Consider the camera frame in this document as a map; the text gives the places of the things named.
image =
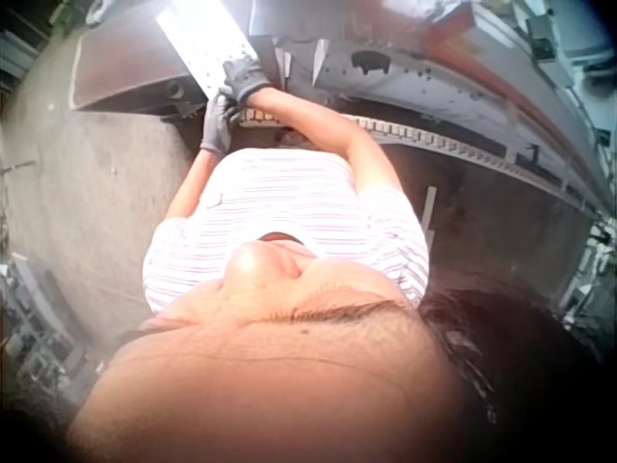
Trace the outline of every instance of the eyebrow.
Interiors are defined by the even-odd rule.
[[[289,313],[273,313],[266,318],[256,320],[256,323],[353,323],[368,318],[375,313],[398,313],[411,317],[409,308],[399,302],[386,299],[366,304],[333,306],[309,311],[296,307]]]

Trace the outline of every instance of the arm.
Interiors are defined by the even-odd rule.
[[[166,219],[193,215],[200,203],[201,192],[218,163],[219,156],[217,154],[208,150],[200,150],[167,209]]]
[[[320,149],[345,159],[351,166],[359,193],[375,185],[402,190],[392,164],[377,142],[336,111],[273,88],[255,92],[247,102],[292,126]]]
[[[203,119],[201,150],[189,173],[175,193],[165,214],[166,219],[190,217],[200,203],[201,193],[219,160],[227,154],[231,129],[239,116],[237,103],[222,94],[208,101]]]
[[[380,146],[355,123],[337,112],[272,88],[258,61],[244,58],[223,64],[232,96],[274,116],[333,152],[351,166],[358,193],[376,185],[402,190],[401,183]]]

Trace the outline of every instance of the short sleeve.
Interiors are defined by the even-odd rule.
[[[185,245],[184,228],[187,220],[185,217],[166,219],[154,230],[142,270],[146,299],[154,312],[161,311],[173,299],[162,290],[160,275],[166,273],[170,249]]]
[[[426,238],[414,209],[402,191],[375,186],[360,193],[368,225],[377,236],[380,266],[413,303],[419,303],[428,285]]]

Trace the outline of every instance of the nose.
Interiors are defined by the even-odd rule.
[[[224,285],[227,287],[261,287],[282,280],[299,278],[304,265],[282,246],[251,241],[234,251],[225,269]]]

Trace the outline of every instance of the hole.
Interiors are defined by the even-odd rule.
[[[184,87],[174,80],[167,84],[166,94],[171,99],[181,99],[184,96]]]

